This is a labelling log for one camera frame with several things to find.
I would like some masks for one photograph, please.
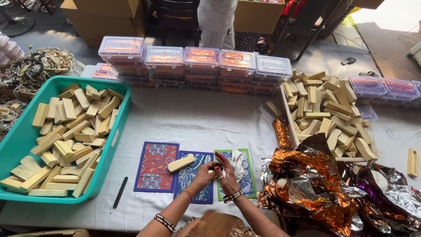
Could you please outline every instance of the beaded bangle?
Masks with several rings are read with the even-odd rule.
[[[236,192],[235,194],[231,195],[231,196],[224,196],[224,203],[228,203],[230,201],[233,201],[234,199],[238,198],[240,195],[243,194],[242,189],[240,189],[238,192]]]
[[[183,190],[184,192],[186,192],[189,196],[190,196],[190,199],[193,201],[193,196],[192,196],[192,194],[189,192],[189,191],[187,191],[186,189],[185,190]]]
[[[167,220],[165,217],[161,216],[160,214],[156,214],[154,216],[154,219],[161,222],[161,224],[163,224],[165,227],[167,227],[167,229],[173,233],[175,231],[175,226],[169,221]]]

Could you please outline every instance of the white trousers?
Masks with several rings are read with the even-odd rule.
[[[199,26],[202,30],[202,48],[231,49],[235,48],[234,25],[226,32],[214,32]]]

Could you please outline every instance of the chair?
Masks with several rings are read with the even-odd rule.
[[[197,21],[200,0],[153,0],[161,34],[161,44],[166,45],[167,28],[192,30],[195,47],[199,47],[201,31]]]
[[[286,34],[295,35],[293,41],[295,41],[298,35],[307,36],[309,39],[307,44],[301,50],[298,57],[295,59],[298,62],[301,57],[304,55],[310,44],[314,41],[320,30],[329,20],[330,16],[333,14],[335,9],[341,3],[342,0],[307,0],[307,3],[301,10],[300,14],[297,16],[297,19],[293,23],[290,23],[291,15],[297,6],[298,0],[294,0],[291,9],[288,12],[288,15],[283,19],[283,24],[280,29],[280,32],[276,38],[275,44],[270,52],[272,55],[276,49],[276,46],[279,44],[281,38]],[[322,17],[322,22],[315,27],[316,21]]]

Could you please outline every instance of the brown garment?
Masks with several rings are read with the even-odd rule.
[[[208,210],[194,226],[186,237],[260,237],[250,227],[245,226],[244,222],[229,214],[218,213],[214,210]]]

